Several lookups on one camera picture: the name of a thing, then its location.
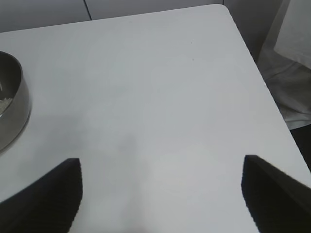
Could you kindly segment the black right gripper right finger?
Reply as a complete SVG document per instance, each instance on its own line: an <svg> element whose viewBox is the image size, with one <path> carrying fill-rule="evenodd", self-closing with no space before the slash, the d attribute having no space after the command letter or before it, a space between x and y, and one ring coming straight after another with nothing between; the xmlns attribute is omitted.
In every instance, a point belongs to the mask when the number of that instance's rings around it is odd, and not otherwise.
<svg viewBox="0 0 311 233"><path fill-rule="evenodd" d="M310 188L259 156L245 156L241 190L259 232L311 231Z"/></svg>

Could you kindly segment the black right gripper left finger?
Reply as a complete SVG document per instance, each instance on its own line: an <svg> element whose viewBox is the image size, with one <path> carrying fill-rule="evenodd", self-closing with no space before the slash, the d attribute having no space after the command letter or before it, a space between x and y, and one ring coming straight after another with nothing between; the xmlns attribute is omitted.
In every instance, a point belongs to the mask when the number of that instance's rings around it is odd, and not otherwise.
<svg viewBox="0 0 311 233"><path fill-rule="evenodd" d="M83 196L78 158L69 158L0 203L2 233L67 233Z"/></svg>

